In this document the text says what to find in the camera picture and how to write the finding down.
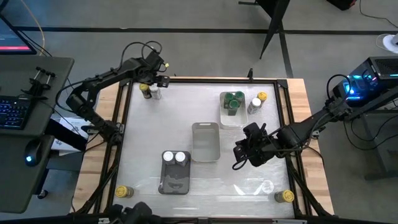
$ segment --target yellow cap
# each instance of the yellow cap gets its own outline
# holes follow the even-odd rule
[[[125,197],[125,196],[127,196],[127,191],[128,191],[127,187],[122,185],[122,186],[117,187],[114,194],[117,197]]]
[[[261,101],[265,101],[267,99],[268,95],[267,93],[261,91],[259,94],[257,94],[257,98],[259,98]]]
[[[149,88],[149,86],[146,85],[146,84],[140,84],[140,85],[139,85],[139,89],[140,89],[141,91],[145,91],[145,90],[147,90],[148,88]]]
[[[285,200],[285,202],[293,202],[294,194],[290,190],[284,190],[282,193],[282,198]]]

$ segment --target black desk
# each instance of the black desk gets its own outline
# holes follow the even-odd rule
[[[0,95],[17,96],[22,94],[21,89],[28,90],[29,78],[34,78],[35,68],[39,66],[57,76],[50,81],[51,90],[43,93],[48,98],[44,102],[54,107],[55,95],[64,86],[72,65],[72,58],[0,56]],[[46,79],[42,76],[40,81],[45,83]],[[41,189],[54,140],[54,136],[45,134],[49,126],[54,126],[54,121],[50,121],[52,113],[49,106],[37,102],[24,130],[0,129],[0,212],[24,212],[32,194],[37,188]],[[27,167],[24,149],[30,140],[37,137],[43,141],[42,160],[35,167]]]

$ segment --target computer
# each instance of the computer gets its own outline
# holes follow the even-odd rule
[[[36,50],[0,15],[0,55],[36,54]]]

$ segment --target computer mouse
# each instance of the computer mouse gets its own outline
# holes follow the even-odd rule
[[[42,141],[40,138],[28,142],[25,147],[24,160],[27,166],[36,166],[42,160]]]

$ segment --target gray floor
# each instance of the gray floor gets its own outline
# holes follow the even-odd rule
[[[233,0],[25,1],[42,26],[266,29],[270,21],[259,7],[241,6]],[[363,0],[363,12],[388,17],[396,24],[397,8],[395,0]],[[15,26],[35,25],[19,1],[12,1],[3,14]],[[343,12],[324,0],[291,0],[284,27],[290,30],[395,30],[386,21],[360,15],[358,2]],[[28,34],[40,43],[38,32]],[[170,64],[168,75],[244,77],[252,67],[255,77],[286,77],[278,35],[274,36],[262,60],[258,56],[264,34],[46,32],[45,36],[46,49],[53,55],[75,59],[72,82],[115,67],[128,42],[152,39],[164,46],[161,56]],[[328,77],[349,73],[368,56],[392,55],[375,46],[376,37],[286,35],[293,75],[304,78],[313,112],[323,106]],[[129,57],[137,56],[137,50],[131,49]],[[341,123],[328,125],[322,132],[320,147],[337,215],[398,223],[398,179],[375,182],[363,179],[364,174],[376,167],[371,152],[352,148]],[[32,199],[24,214],[0,214],[0,219],[47,216],[49,211],[54,215],[68,213],[77,175],[60,171],[49,175],[46,188],[54,192],[52,197],[41,201]]]

